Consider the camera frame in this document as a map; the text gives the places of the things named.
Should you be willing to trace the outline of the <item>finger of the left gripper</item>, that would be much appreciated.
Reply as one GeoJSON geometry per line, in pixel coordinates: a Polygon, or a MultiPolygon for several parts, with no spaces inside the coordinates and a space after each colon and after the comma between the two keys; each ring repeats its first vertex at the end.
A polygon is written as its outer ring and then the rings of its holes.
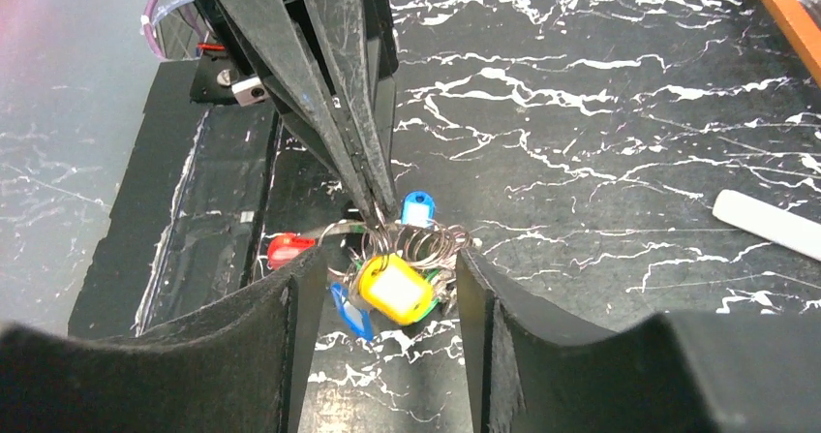
{"type": "Polygon", "coordinates": [[[332,82],[326,145],[365,219],[393,216],[389,157],[395,70],[376,0],[304,0],[332,82]]]}

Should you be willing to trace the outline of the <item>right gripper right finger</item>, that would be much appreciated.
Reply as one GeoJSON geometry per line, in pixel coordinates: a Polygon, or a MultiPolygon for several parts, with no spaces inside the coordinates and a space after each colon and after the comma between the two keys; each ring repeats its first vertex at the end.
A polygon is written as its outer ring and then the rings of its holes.
{"type": "Polygon", "coordinates": [[[820,320],[657,313],[623,331],[458,254],[476,432],[816,432],[820,320]]]}

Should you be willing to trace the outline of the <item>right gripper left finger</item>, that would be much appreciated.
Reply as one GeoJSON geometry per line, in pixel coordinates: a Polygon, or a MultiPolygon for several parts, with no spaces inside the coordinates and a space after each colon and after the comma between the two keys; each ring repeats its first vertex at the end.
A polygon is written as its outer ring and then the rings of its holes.
{"type": "Polygon", "coordinates": [[[317,249],[138,337],[1,326],[5,432],[295,432],[327,280],[317,249]]]}

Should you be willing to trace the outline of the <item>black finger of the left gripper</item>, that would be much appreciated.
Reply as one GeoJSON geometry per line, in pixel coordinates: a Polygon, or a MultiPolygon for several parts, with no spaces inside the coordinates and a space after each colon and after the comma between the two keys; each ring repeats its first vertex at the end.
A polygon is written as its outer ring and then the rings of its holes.
{"type": "MultiPolygon", "coordinates": [[[[382,0],[376,1],[382,19],[382,0]]],[[[198,2],[236,65],[274,99],[284,125],[343,182],[326,145],[332,82],[304,0],[198,2]]]]}

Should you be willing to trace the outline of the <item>red white keyring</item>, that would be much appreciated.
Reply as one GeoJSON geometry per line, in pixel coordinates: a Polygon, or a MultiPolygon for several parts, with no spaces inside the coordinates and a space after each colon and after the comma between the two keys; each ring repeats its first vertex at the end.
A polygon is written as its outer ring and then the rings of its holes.
{"type": "Polygon", "coordinates": [[[361,220],[339,220],[305,232],[281,232],[272,236],[265,257],[271,270],[278,269],[302,252],[321,246],[332,236],[358,235],[359,244],[349,251],[350,265],[344,270],[329,269],[333,283],[340,283],[354,294],[354,301],[369,306],[356,290],[362,265],[377,256],[396,254],[423,277],[436,269],[450,272],[448,296],[438,305],[450,312],[456,305],[456,256],[463,249],[479,247],[482,241],[461,225],[446,226],[437,221],[428,228],[404,225],[396,220],[369,227],[361,220]]]}

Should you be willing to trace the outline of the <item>green key tag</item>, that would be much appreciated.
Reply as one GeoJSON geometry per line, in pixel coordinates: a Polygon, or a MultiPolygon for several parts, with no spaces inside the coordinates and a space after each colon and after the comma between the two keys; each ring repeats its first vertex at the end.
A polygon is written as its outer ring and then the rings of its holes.
{"type": "Polygon", "coordinates": [[[448,296],[447,287],[450,280],[450,272],[443,269],[432,270],[426,276],[426,279],[433,289],[433,296],[423,317],[430,314],[441,301],[446,300],[448,296]]]}

